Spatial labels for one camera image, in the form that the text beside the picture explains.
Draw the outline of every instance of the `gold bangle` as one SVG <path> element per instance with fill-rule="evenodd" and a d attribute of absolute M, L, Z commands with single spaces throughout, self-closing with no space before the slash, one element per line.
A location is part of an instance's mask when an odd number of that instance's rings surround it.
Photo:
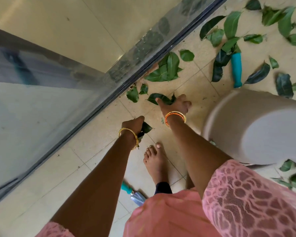
<path fill-rule="evenodd" d="M 166 116 L 164 117 L 164 122 L 165 122 L 166 126 L 169 127 L 169 128 L 170 128 L 170 125 L 169 125 L 169 123 L 168 123 L 168 121 L 167 121 L 167 117 L 168 117 L 169 115 L 178 115 L 178 116 L 181 116 L 181 118 L 182 118 L 182 120 L 184 121 L 184 123 L 186 122 L 186 116 L 185 116 L 183 113 L 181 113 L 181 112 L 179 112 L 179 111 L 170 111 L 170 112 L 169 112 L 168 114 L 166 114 Z"/>
<path fill-rule="evenodd" d="M 139 140 L 138 140 L 137 135 L 135 134 L 135 132 L 133 132 L 133 130 L 131 130 L 131 129 L 129 129 L 129 128 L 122 128 L 122 129 L 120 129 L 120 131 L 118 132 L 118 137 L 120 137 L 120 133 L 121 133 L 123 130 L 129 130 L 129 131 L 131 131 L 131 132 L 134 134 L 135 139 L 136 139 L 136 145 L 135 145 L 135 147 L 134 147 L 132 150 L 136 149 L 136 147 L 137 147 L 138 144 L 139 144 Z"/>

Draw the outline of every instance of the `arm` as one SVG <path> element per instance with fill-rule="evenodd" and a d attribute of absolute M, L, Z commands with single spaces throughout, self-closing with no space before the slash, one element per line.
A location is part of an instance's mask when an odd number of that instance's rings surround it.
<path fill-rule="evenodd" d="M 144 117 L 122 123 L 136 134 Z M 135 146 L 134 134 L 124 130 L 97 167 L 63 203 L 51 221 L 56 222 L 75 237 L 107 237 L 113 222 L 127 160 Z"/>
<path fill-rule="evenodd" d="M 185 99 L 185 95 L 180 95 L 172 105 L 165 105 L 159 98 L 156 101 L 165 116 L 170 111 L 186 114 L 191 102 Z M 202 198 L 214 171 L 231 157 L 196 134 L 180 116 L 170 115 L 167 121 L 185 160 L 187 171 Z"/>

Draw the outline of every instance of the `orange bracelet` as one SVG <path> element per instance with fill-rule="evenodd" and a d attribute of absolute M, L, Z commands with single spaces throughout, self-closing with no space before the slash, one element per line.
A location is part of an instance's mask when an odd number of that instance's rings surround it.
<path fill-rule="evenodd" d="M 166 126 L 169 127 L 169 128 L 170 128 L 170 126 L 169 126 L 169 123 L 168 123 L 168 121 L 167 121 L 167 118 L 168 118 L 168 116 L 170 116 L 170 115 L 178 115 L 178 116 L 180 116 L 180 117 L 182 118 L 182 120 L 184 121 L 184 123 L 186 122 L 186 117 L 185 117 L 184 114 L 182 114 L 182 113 L 179 112 L 179 111 L 171 111 L 171 112 L 169 112 L 168 114 L 166 114 L 166 116 L 164 117 L 164 122 L 165 122 Z"/>

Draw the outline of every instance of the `person's right hand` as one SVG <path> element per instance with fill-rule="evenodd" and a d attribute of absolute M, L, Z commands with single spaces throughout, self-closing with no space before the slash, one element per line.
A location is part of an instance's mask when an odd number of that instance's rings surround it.
<path fill-rule="evenodd" d="M 160 98 L 156 98 L 156 102 L 158 103 L 164 117 L 171 111 L 179 111 L 185 115 L 192 106 L 190 101 L 186 101 L 186 95 L 184 94 L 180 95 L 172 105 L 166 105 Z"/>

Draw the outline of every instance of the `person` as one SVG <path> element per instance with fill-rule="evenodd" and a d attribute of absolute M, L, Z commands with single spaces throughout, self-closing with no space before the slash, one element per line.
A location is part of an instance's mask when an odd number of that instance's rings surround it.
<path fill-rule="evenodd" d="M 185 160 L 194 188 L 172 194 L 162 143 L 147 148 L 143 162 L 156 194 L 135 209 L 127 236 L 296 236 L 296 193 L 264 179 L 185 124 L 191 102 L 156 99 Z M 59 208 L 37 237 L 107 237 L 130 151 L 144 117 L 122 123 L 120 136 L 97 167 Z"/>

